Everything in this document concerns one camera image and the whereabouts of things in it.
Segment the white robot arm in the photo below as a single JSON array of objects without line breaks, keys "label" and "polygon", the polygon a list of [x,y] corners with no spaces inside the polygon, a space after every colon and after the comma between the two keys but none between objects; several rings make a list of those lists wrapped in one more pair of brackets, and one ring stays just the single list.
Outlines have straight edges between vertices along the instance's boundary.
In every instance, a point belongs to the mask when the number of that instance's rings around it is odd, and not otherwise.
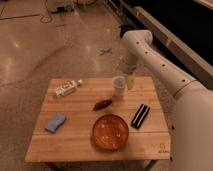
[{"label": "white robot arm", "polygon": [[142,60],[176,100],[170,170],[213,171],[213,90],[156,52],[149,30],[126,31],[121,40],[132,53],[122,59],[123,72],[132,75]]}]

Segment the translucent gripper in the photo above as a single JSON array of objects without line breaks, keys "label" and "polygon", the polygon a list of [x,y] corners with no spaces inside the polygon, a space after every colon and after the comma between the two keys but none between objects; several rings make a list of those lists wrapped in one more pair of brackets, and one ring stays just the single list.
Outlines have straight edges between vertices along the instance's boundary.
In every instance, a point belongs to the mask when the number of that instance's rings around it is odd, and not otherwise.
[{"label": "translucent gripper", "polygon": [[122,72],[125,74],[126,84],[129,90],[134,86],[137,62],[138,58],[135,56],[124,56],[122,58]]}]

